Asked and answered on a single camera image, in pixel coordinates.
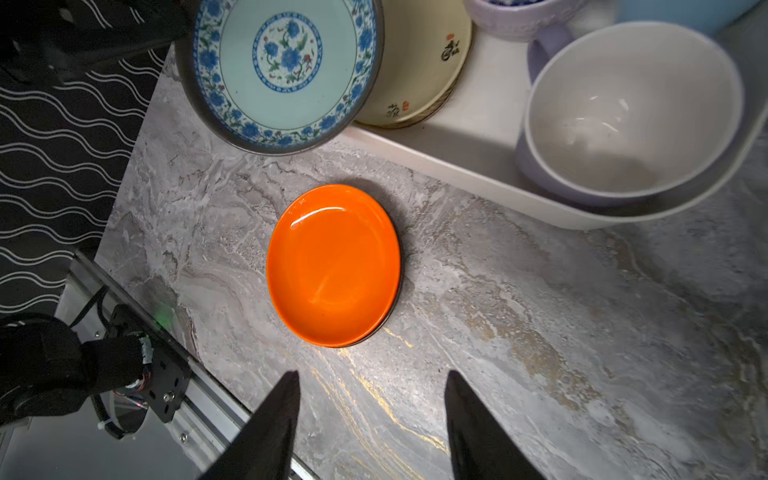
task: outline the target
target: black bracket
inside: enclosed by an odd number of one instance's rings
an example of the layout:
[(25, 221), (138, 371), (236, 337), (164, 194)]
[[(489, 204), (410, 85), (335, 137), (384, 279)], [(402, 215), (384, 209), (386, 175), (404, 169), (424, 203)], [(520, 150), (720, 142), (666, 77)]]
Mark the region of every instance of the black bracket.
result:
[(117, 305), (111, 318), (117, 335), (147, 335), (152, 345), (152, 361), (141, 385), (122, 393), (147, 401), (163, 423), (170, 422), (187, 393), (192, 370), (182, 358), (153, 331), (128, 305)]

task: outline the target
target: blue floral pattern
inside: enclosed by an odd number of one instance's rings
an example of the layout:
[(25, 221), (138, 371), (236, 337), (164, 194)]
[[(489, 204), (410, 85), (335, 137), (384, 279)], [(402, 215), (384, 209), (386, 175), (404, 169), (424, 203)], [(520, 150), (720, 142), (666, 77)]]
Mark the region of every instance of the blue floral pattern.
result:
[[(221, 66), (219, 65), (221, 32), (227, 21), (227, 16), (232, 11), (237, 0), (204, 0), (197, 13), (195, 28), (193, 46), (195, 73), (197, 83), (202, 89), (209, 108), (230, 131), (251, 144), (294, 151), (299, 150), (303, 144), (315, 141), (325, 132), (335, 128), (340, 122), (349, 120), (347, 118), (349, 113), (355, 108), (363, 91), (372, 80), (371, 70), (373, 63), (376, 56), (380, 55), (381, 52), (377, 51), (376, 38), (378, 36), (378, 29), (372, 0), (339, 1), (344, 2), (347, 7), (357, 36), (357, 52), (353, 65), (353, 74), (349, 79), (344, 95), (328, 112), (313, 123), (292, 130), (281, 131), (269, 125), (259, 124), (248, 118), (235, 105), (224, 84)], [(267, 35), (265, 41), (264, 32), (260, 32), (260, 35), (256, 37), (254, 42), (253, 53), (255, 55), (264, 55), (265, 57), (269, 55), (270, 58), (280, 63), (280, 71), (290, 70), (295, 72), (299, 66), (306, 64), (306, 56), (302, 55), (307, 55), (305, 53), (308, 48), (307, 45), (316, 45), (318, 49), (317, 59), (312, 58), (311, 65), (313, 69), (316, 66), (319, 67), (321, 60), (319, 49), (322, 46), (319, 43), (319, 32), (313, 31), (313, 26), (310, 27), (311, 22), (309, 19), (304, 21), (302, 18), (291, 16), (291, 13), (284, 12), (280, 14), (285, 15), (285, 17), (281, 18), (284, 22), (280, 23), (280, 27), (284, 28), (284, 30), (278, 32), (282, 36), (273, 37)], [(269, 23), (270, 21), (265, 23), (267, 28), (269, 28)], [(305, 33), (307, 33), (306, 44), (303, 48), (298, 48)], [(314, 42), (310, 42), (312, 35), (315, 37)], [(284, 40), (287, 45), (281, 44), (280, 40)], [(254, 66), (256, 66), (256, 62), (257, 59), (254, 57)], [(272, 67), (268, 66), (266, 68), (267, 72), (269, 72), (270, 68)], [(301, 84), (306, 81), (306, 77), (296, 81)], [(295, 81), (292, 81), (291, 84), (292, 87), (296, 86)]]
[(306, 87), (320, 69), (323, 43), (315, 25), (295, 12), (279, 13), (261, 26), (253, 40), (253, 68), (274, 91)]

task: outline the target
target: mug handle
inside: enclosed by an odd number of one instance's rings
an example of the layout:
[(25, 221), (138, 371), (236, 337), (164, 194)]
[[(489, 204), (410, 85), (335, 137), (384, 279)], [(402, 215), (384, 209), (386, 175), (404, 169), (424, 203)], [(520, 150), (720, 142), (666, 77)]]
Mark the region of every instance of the mug handle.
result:
[(573, 40), (573, 34), (563, 24), (550, 25), (536, 34), (528, 46), (528, 74), (531, 83), (536, 81), (552, 57)]

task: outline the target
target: bowl rim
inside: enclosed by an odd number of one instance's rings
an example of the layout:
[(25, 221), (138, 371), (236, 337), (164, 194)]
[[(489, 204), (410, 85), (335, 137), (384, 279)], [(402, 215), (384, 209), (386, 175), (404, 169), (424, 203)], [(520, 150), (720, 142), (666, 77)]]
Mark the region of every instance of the bowl rim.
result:
[(268, 155), (270, 157), (295, 155), (312, 150), (313, 148), (317, 148), (320, 145), (331, 141), (355, 120), (355, 117), (360, 112), (360, 109), (366, 103), (368, 96), (373, 90), (373, 85), (376, 83), (376, 79), (379, 76), (379, 69), (381, 67), (382, 58), (384, 56), (384, 14), (382, 12), (382, 0), (370, 1), (376, 20), (376, 57), (373, 59), (371, 66), (371, 75), (369, 76), (365, 88), (360, 94), (360, 98), (358, 99), (357, 104), (352, 109), (350, 109), (349, 113), (325, 135), (318, 137), (314, 141), (301, 144), (299, 147), (294, 148), (263, 147), (258, 144), (253, 144), (249, 141), (246, 141), (224, 127), (221, 124), (221, 121), (208, 107), (208, 104), (200, 92), (199, 86), (197, 85), (194, 59), (192, 55), (194, 48), (194, 33), (197, 24), (197, 12), (200, 8), (201, 0), (185, 1), (184, 6), (187, 9), (189, 22), (191, 23), (192, 28), (186, 36), (179, 38), (174, 42), (174, 48), (176, 51), (176, 63), (179, 70), (179, 79), (181, 80), (181, 85), (184, 88), (184, 93), (187, 96), (189, 102), (192, 104), (192, 108), (195, 110), (195, 113), (197, 113), (197, 116), (200, 117), (203, 123), (205, 123), (206, 126), (211, 129), (212, 132), (218, 135), (222, 140), (226, 141), (233, 147), (254, 154)]
[(578, 2), (579, 0), (541, 0), (541, 2), (531, 3), (528, 5), (496, 5), (488, 0), (465, 0), (465, 2), (473, 2), (477, 5), (482, 5), (484, 8), (490, 10), (499, 10), (502, 12), (524, 12), (526, 10), (536, 10), (542, 8), (544, 5), (550, 5), (560, 2)]
[[(608, 35), (612, 33), (613, 31), (624, 29), (624, 28), (644, 28), (644, 27), (658, 27), (663, 26), (665, 28), (671, 28), (673, 30), (677, 30), (681, 33), (684, 33), (685, 35), (689, 35), (692, 38), (695, 38), (696, 40), (702, 42), (705, 45), (710, 46), (716, 55), (720, 57), (720, 60), (724, 67), (727, 68), (727, 70), (730, 73), (730, 95), (733, 100), (735, 100), (736, 108), (733, 110), (733, 114), (731, 115), (731, 118), (728, 121), (727, 128), (723, 129), (723, 131), (726, 133), (722, 136), (720, 139), (720, 142), (718, 142), (717, 146), (712, 150), (712, 153), (709, 154), (707, 159), (704, 162), (701, 162), (698, 167), (694, 168), (687, 174), (678, 177), (676, 180), (668, 181), (664, 184), (657, 185), (655, 187), (649, 187), (642, 190), (632, 190), (628, 192), (610, 192), (605, 190), (596, 190), (594, 188), (584, 187), (582, 185), (579, 185), (575, 183), (572, 180), (569, 180), (563, 176), (561, 176), (557, 171), (555, 171), (552, 167), (549, 166), (549, 164), (544, 160), (544, 157), (541, 155), (541, 153), (538, 151), (536, 144), (533, 141), (533, 137), (531, 135), (531, 104), (533, 103), (534, 96), (536, 95), (537, 88), (541, 82), (541, 79), (544, 77), (547, 71), (549, 71), (552, 66), (563, 57), (563, 55), (566, 55), (568, 50), (571, 48), (586, 42), (587, 40), (598, 37), (601, 35)], [(558, 183), (569, 187), (573, 190), (576, 190), (578, 192), (581, 192), (583, 194), (589, 194), (594, 195), (596, 197), (603, 197), (603, 198), (634, 198), (634, 197), (649, 197), (651, 195), (659, 194), (660, 192), (670, 190), (672, 188), (675, 188), (679, 185), (682, 185), (692, 178), (698, 176), (702, 172), (704, 172), (707, 168), (709, 168), (712, 164), (717, 161), (718, 158), (725, 152), (725, 150), (728, 148), (728, 146), (733, 141), (733, 138), (736, 136), (736, 133), (738, 132), (739, 126), (741, 125), (741, 121), (744, 115), (744, 101), (745, 101), (745, 92), (744, 92), (744, 83), (743, 79), (741, 78), (741, 73), (739, 72), (738, 67), (736, 66), (736, 63), (733, 61), (733, 59), (728, 55), (728, 53), (725, 51), (723, 47), (721, 47), (716, 41), (714, 41), (712, 38), (707, 37), (705, 34), (699, 33), (698, 31), (692, 30), (690, 28), (676, 25), (668, 22), (624, 22), (624, 23), (618, 23), (615, 25), (611, 25), (606, 28), (601, 28), (600, 30), (593, 31), (591, 33), (588, 33), (584, 35), (583, 37), (576, 38), (573, 42), (566, 45), (562, 50), (560, 50), (554, 57), (552, 57), (549, 62), (545, 65), (545, 67), (541, 70), (541, 73), (537, 76), (536, 80), (534, 81), (533, 85), (531, 86), (531, 93), (528, 96), (528, 100), (526, 101), (525, 105), (525, 113), (523, 117), (523, 127), (525, 129), (525, 139), (528, 142), (528, 148), (531, 150), (532, 157), (534, 158), (535, 162), (541, 167), (547, 175), (554, 178)]]
[(402, 291), (403, 277), (405, 275), (405, 264), (404, 264), (405, 257), (403, 256), (403, 253), (402, 253), (403, 252), (402, 242), (400, 240), (400, 235), (398, 234), (397, 228), (395, 226), (395, 222), (392, 221), (392, 217), (389, 216), (389, 213), (384, 209), (384, 207), (378, 201), (376, 201), (375, 198), (371, 197), (365, 191), (360, 190), (357, 187), (353, 187), (347, 184), (324, 184), (324, 185), (320, 185), (319, 187), (314, 187), (312, 189), (307, 190), (306, 192), (299, 195), (293, 202), (291, 202), (290, 205), (285, 209), (283, 214), (280, 215), (280, 218), (277, 220), (277, 223), (275, 224), (275, 230), (277, 230), (277, 227), (280, 225), (280, 222), (284, 220), (287, 221), (287, 219), (285, 218), (286, 212), (290, 211), (291, 207), (293, 207), (294, 205), (300, 204), (307, 195), (316, 193), (318, 190), (339, 189), (339, 188), (354, 190), (356, 194), (362, 195), (367, 200), (370, 200), (372, 202), (372, 205), (377, 210), (381, 210), (381, 213), (384, 214), (384, 217), (389, 221), (389, 226), (392, 228), (392, 232), (395, 235), (395, 240), (398, 248), (397, 253), (398, 253), (399, 271), (398, 271), (397, 285), (389, 296), (389, 300), (388, 300), (389, 303), (386, 311), (382, 312), (379, 318), (374, 323), (372, 323), (371, 326), (364, 333), (359, 334), (355, 338), (346, 339), (343, 342), (337, 342), (337, 343), (323, 343), (313, 339), (309, 339), (307, 336), (305, 336), (305, 334), (300, 329), (297, 329), (296, 326), (292, 324), (291, 320), (288, 320), (289, 317), (285, 315), (285, 313), (279, 307), (278, 302), (275, 301), (275, 293), (274, 293), (275, 290), (273, 288), (273, 281), (271, 280), (272, 276), (269, 275), (270, 264), (273, 264), (273, 261), (274, 261), (273, 260), (274, 257), (270, 255), (272, 239), (270, 239), (270, 246), (267, 247), (266, 260), (264, 265), (264, 276), (266, 277), (266, 284), (270, 292), (270, 301), (272, 302), (272, 305), (275, 311), (277, 312), (277, 315), (280, 318), (280, 320), (282, 320), (283, 324), (291, 332), (293, 332), (294, 335), (298, 336), (305, 342), (311, 343), (312, 345), (323, 346), (326, 348), (343, 348), (347, 346), (356, 345), (357, 343), (360, 343), (363, 340), (368, 339), (371, 335), (376, 333), (384, 325), (386, 320), (392, 315), (392, 312), (395, 309), (395, 305), (397, 304), (398, 299), (400, 297), (400, 293)]

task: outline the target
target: plate rim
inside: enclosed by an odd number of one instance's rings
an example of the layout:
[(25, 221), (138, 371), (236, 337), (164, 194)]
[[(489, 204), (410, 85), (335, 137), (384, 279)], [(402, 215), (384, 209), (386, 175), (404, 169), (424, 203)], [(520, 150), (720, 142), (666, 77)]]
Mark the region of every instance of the plate rim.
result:
[(440, 99), (440, 97), (442, 97), (445, 94), (445, 92), (447, 92), (448, 89), (450, 89), (453, 86), (453, 84), (456, 82), (456, 80), (458, 79), (459, 75), (464, 70), (464, 65), (466, 64), (467, 58), (469, 57), (469, 52), (472, 50), (472, 46), (475, 44), (475, 23), (472, 21), (472, 18), (469, 17), (469, 15), (467, 15), (467, 22), (469, 23), (468, 46), (462, 52), (459, 52), (460, 59), (459, 59), (458, 65), (454, 69), (454, 71), (451, 74), (451, 77), (449, 78), (449, 80), (445, 83), (445, 85), (442, 86), (442, 88), (440, 89), (440, 92), (437, 95), (435, 95), (433, 98), (431, 98), (430, 101), (428, 103), (426, 103), (423, 107), (421, 107), (418, 110), (414, 110), (410, 114), (404, 115), (402, 117), (392, 117), (392, 118), (398, 118), (397, 121), (389, 121), (389, 122), (386, 122), (386, 123), (376, 123), (376, 124), (370, 124), (370, 123), (367, 123), (367, 122), (364, 122), (364, 121), (360, 121), (360, 120), (356, 120), (356, 122), (359, 123), (359, 124), (362, 124), (362, 125), (369, 126), (369, 127), (381, 127), (381, 128), (392, 127), (394, 125), (397, 125), (400, 122), (408, 121), (408, 120), (414, 118), (415, 116), (423, 113), (424, 111), (428, 110), (431, 106), (433, 106), (433, 104), (435, 102), (437, 102)]
[(243, 151), (247, 151), (254, 154), (261, 154), (270, 157), (283, 157), (286, 155), (299, 154), (305, 151), (312, 150), (333, 138), (337, 137), (345, 128), (347, 128), (354, 120), (357, 114), (360, 112), (362, 106), (366, 103), (368, 96), (373, 90), (373, 85), (376, 83), (376, 79), (379, 76), (379, 69), (381, 68), (383, 58), (383, 46), (384, 46), (384, 14), (382, 12), (381, 0), (370, 0), (372, 8), (374, 10), (374, 20), (376, 22), (376, 54), (371, 64), (371, 73), (366, 86), (363, 88), (360, 98), (357, 103), (349, 110), (349, 113), (339, 121), (338, 124), (331, 130), (328, 130), (324, 135), (318, 136), (317, 139), (299, 144), (294, 147), (265, 147), (263, 145), (255, 144), (244, 140), (238, 135), (235, 135), (223, 122), (213, 113), (213, 110), (208, 106), (202, 91), (197, 84), (197, 73), (194, 67), (194, 41), (195, 30), (197, 25), (197, 13), (200, 9), (200, 4), (203, 0), (186, 0), (184, 6), (187, 9), (188, 21), (191, 23), (191, 30), (182, 38), (179, 38), (174, 42), (174, 50), (176, 54), (176, 64), (179, 71), (179, 79), (181, 85), (184, 88), (184, 93), (187, 96), (192, 108), (197, 113), (197, 116), (206, 124), (206, 126), (212, 130), (222, 140), (226, 141), (233, 147), (239, 148)]
[(277, 230), (278, 225), (280, 224), (280, 222), (285, 217), (286, 212), (288, 212), (288, 210), (290, 210), (290, 208), (293, 207), (295, 204), (298, 204), (307, 194), (310, 194), (310, 193), (314, 192), (315, 190), (324, 190), (324, 189), (327, 189), (327, 188), (334, 188), (334, 189), (336, 189), (336, 188), (339, 188), (339, 187), (344, 187), (344, 188), (348, 188), (348, 189), (351, 189), (351, 190), (355, 190), (358, 194), (362, 194), (364, 197), (368, 197), (384, 213), (384, 215), (386, 216), (387, 220), (389, 221), (389, 225), (392, 227), (392, 231), (395, 234), (395, 241), (397, 243), (397, 254), (398, 254), (398, 268), (399, 268), (397, 286), (395, 288), (395, 291), (394, 291), (394, 293), (392, 295), (391, 300), (389, 301), (389, 305), (387, 306), (387, 310), (381, 315), (379, 320), (377, 322), (373, 323), (371, 325), (371, 327), (365, 333), (363, 333), (361, 336), (359, 336), (359, 337), (357, 337), (357, 338), (355, 338), (353, 340), (344, 342), (344, 343), (324, 344), (324, 343), (317, 343), (317, 342), (314, 342), (314, 341), (311, 341), (311, 340), (307, 339), (303, 334), (297, 332), (286, 321), (286, 317), (283, 315), (283, 313), (280, 312), (280, 308), (278, 308), (277, 302), (275, 301), (275, 297), (274, 297), (274, 294), (273, 294), (273, 288), (272, 288), (272, 285), (271, 285), (271, 282), (270, 282), (270, 276), (268, 274), (268, 272), (269, 272), (269, 264), (270, 264), (270, 247), (272, 246), (272, 239), (273, 239), (273, 237), (270, 238), (270, 245), (267, 247), (266, 260), (264, 262), (265, 263), (265, 265), (264, 265), (264, 276), (266, 277), (267, 289), (270, 292), (270, 301), (272, 302), (272, 306), (275, 309), (275, 311), (277, 312), (277, 315), (280, 318), (280, 320), (288, 328), (288, 330), (290, 330), (294, 335), (299, 337), (301, 340), (303, 340), (303, 341), (305, 341), (305, 342), (307, 342), (307, 343), (309, 343), (311, 345), (322, 346), (322, 347), (325, 347), (325, 348), (344, 348), (344, 347), (347, 347), (347, 346), (356, 345), (357, 343), (362, 342), (363, 340), (369, 338), (371, 335), (376, 333), (384, 325), (384, 323), (386, 323), (386, 321), (389, 318), (389, 316), (392, 315), (392, 311), (395, 309), (395, 305), (397, 305), (398, 299), (400, 297), (400, 292), (402, 290), (403, 276), (405, 274), (404, 259), (403, 259), (403, 255), (402, 255), (402, 242), (400, 241), (400, 235), (398, 234), (397, 227), (395, 226), (395, 222), (392, 221), (392, 217), (389, 216), (389, 213), (385, 210), (385, 208), (375, 198), (373, 198), (371, 195), (369, 195), (365, 191), (360, 190), (357, 187), (353, 187), (352, 185), (347, 185), (347, 184), (324, 184), (324, 185), (320, 185), (318, 187), (314, 187), (312, 189), (309, 189), (306, 192), (302, 193), (293, 202), (291, 202), (290, 205), (288, 205), (288, 207), (286, 207), (284, 212), (280, 215), (280, 218), (277, 220), (277, 223), (275, 224), (275, 228), (273, 229), (273, 235), (274, 235), (275, 230)]

